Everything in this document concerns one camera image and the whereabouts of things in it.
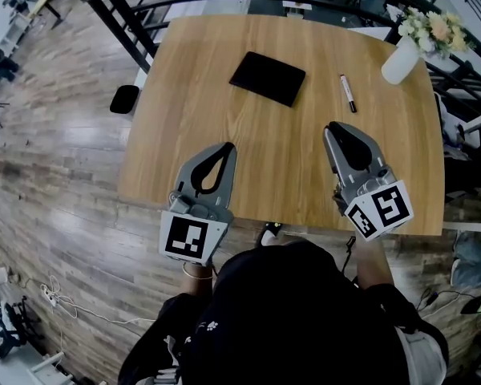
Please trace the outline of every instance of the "marker pen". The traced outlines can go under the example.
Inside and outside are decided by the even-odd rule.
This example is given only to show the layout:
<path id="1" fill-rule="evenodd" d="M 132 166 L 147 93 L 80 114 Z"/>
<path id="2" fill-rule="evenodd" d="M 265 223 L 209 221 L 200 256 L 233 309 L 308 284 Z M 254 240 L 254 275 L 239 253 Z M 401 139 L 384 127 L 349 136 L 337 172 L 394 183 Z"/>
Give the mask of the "marker pen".
<path id="1" fill-rule="evenodd" d="M 351 112 L 356 112 L 353 95 L 351 94 L 350 85 L 347 83 L 346 76 L 342 74 L 340 76 L 340 80 L 342 81 L 342 86 L 344 87 L 344 91 L 346 92 L 347 100 L 350 102 Z"/>

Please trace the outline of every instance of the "shoe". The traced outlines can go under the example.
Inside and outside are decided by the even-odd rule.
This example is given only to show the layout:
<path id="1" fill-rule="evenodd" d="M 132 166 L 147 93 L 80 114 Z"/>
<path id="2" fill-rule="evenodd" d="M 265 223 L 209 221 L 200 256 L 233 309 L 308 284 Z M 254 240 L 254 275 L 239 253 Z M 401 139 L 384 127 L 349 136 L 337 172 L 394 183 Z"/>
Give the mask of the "shoe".
<path id="1" fill-rule="evenodd" d="M 266 231 L 273 233 L 274 237 L 278 235 L 282 224 L 279 222 L 268 222 L 264 225 L 264 228 L 258 234 L 257 242 L 255 243 L 255 248 L 262 247 L 262 237 L 264 236 Z"/>

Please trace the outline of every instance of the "flower bouquet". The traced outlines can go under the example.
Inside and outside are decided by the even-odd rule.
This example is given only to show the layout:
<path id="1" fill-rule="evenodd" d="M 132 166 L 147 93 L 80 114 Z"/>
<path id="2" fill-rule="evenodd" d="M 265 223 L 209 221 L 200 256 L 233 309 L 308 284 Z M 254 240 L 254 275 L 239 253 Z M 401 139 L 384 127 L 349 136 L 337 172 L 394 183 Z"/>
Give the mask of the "flower bouquet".
<path id="1" fill-rule="evenodd" d="M 410 74 L 420 55 L 437 54 L 446 58 L 452 51 L 472 48 L 463 33 L 461 19 L 452 13 L 424 14 L 409 7 L 398 33 L 402 41 L 382 67 L 383 77 L 392 84 L 401 83 Z"/>

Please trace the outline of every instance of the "black chair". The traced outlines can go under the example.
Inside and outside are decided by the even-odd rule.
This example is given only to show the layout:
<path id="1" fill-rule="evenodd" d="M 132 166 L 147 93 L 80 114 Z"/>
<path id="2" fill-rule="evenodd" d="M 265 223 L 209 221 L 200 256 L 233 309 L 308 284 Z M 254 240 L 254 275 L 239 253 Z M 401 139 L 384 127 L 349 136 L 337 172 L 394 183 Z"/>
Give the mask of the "black chair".
<path id="1" fill-rule="evenodd" d="M 27 315 L 25 301 L 26 296 L 23 296 L 21 302 L 16 302 L 12 306 L 5 304 L 5 309 L 0 306 L 0 359 L 4 359 L 15 347 L 44 339 L 44 336 L 38 334 L 33 326 L 34 323 L 41 322 L 41 319 L 31 319 Z M 6 312 L 13 330 L 7 329 L 3 322 L 3 311 Z"/>
<path id="2" fill-rule="evenodd" d="M 109 109 L 116 114 L 128 114 L 134 108 L 139 92 L 137 86 L 121 86 L 116 91 Z"/>

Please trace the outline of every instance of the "black stand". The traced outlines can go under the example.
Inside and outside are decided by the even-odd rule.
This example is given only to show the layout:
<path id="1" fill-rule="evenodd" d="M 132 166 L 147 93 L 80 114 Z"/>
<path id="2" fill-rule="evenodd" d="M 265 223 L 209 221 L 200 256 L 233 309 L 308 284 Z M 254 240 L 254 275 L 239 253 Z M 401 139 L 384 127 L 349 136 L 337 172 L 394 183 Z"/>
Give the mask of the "black stand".
<path id="1" fill-rule="evenodd" d="M 46 4 L 45 4 L 45 7 L 48 9 L 48 11 L 50 11 L 50 12 L 57 18 L 57 20 L 55 20 L 54 25 L 51 27 L 51 29 L 53 30 L 53 29 L 56 28 L 60 23 L 63 22 L 63 18 L 61 17 L 61 15 L 59 14 L 59 12 L 51 6 L 50 3 L 46 3 Z"/>
<path id="2" fill-rule="evenodd" d="M 0 338 L 2 339 L 2 344 L 0 345 L 0 359 L 4 359 L 14 347 L 20 347 L 25 345 L 27 341 L 41 340 L 44 337 L 39 335 L 33 323 L 41 322 L 41 319 L 30 319 L 26 314 L 25 307 L 26 297 L 23 296 L 21 302 L 17 302 L 12 306 L 9 304 L 5 305 L 5 309 L 0 308 Z M 13 330 L 8 330 L 6 324 L 3 322 L 2 312 L 7 313 L 11 324 L 13 325 Z"/>

